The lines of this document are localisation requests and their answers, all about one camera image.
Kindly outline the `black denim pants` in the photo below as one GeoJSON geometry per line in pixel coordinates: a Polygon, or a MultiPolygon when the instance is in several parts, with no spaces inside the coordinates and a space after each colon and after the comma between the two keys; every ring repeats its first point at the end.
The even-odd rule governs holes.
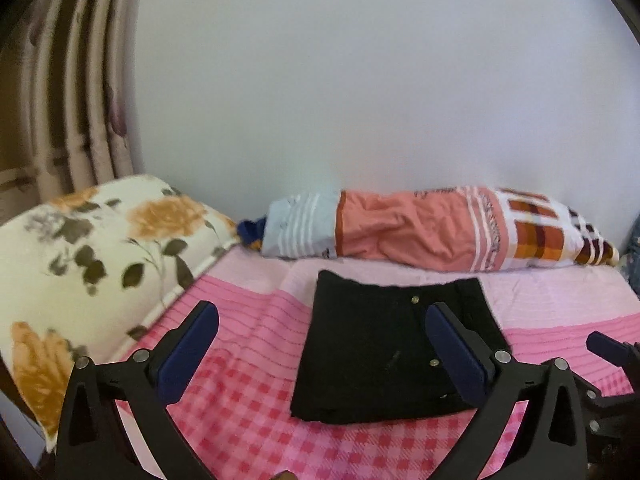
{"type": "Polygon", "coordinates": [[[360,284],[321,271],[292,416],[349,425],[467,410],[427,338],[425,312],[436,302],[450,307],[491,350],[509,347],[476,278],[402,287],[360,284]]]}

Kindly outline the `pink checked bed sheet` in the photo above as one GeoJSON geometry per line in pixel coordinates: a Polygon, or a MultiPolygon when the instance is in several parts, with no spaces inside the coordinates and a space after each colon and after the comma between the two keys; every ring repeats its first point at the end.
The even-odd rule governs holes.
{"type": "Polygon", "coordinates": [[[521,362],[563,359],[602,396],[630,385],[587,349],[588,335],[639,338],[638,296],[609,266],[438,273],[235,248],[134,322],[126,351],[154,347],[203,300],[218,310],[218,333],[168,412],[218,479],[432,474],[474,414],[426,340],[433,302],[521,362]]]}

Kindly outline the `blue checked cloth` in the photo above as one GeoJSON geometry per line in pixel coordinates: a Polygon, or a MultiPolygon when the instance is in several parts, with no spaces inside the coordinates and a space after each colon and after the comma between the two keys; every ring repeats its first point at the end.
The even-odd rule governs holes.
{"type": "Polygon", "coordinates": [[[640,296],[640,217],[632,227],[623,263],[623,274],[637,296],[640,296]]]}

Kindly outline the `cream floral pillow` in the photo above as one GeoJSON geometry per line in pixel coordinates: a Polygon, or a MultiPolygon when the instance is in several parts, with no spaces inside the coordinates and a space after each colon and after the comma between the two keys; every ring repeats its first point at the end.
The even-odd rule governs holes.
{"type": "Polygon", "coordinates": [[[41,204],[1,228],[1,356],[46,448],[74,362],[118,361],[236,244],[219,211],[152,176],[41,204]]]}

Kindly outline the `orange plaid bolster pillow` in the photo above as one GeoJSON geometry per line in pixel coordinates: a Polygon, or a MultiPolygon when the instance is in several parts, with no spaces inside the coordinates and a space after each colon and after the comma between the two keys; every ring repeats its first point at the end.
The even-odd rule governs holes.
{"type": "Polygon", "coordinates": [[[357,258],[436,272],[616,266],[617,248],[581,214],[512,188],[457,186],[381,195],[343,190],[275,200],[238,225],[265,257],[357,258]]]}

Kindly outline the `beige floral curtain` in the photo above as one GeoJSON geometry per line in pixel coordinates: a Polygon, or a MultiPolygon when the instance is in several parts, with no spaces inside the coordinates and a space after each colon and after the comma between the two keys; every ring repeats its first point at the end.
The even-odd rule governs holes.
{"type": "Polygon", "coordinates": [[[134,173],[136,0],[1,0],[1,219],[134,173]]]}

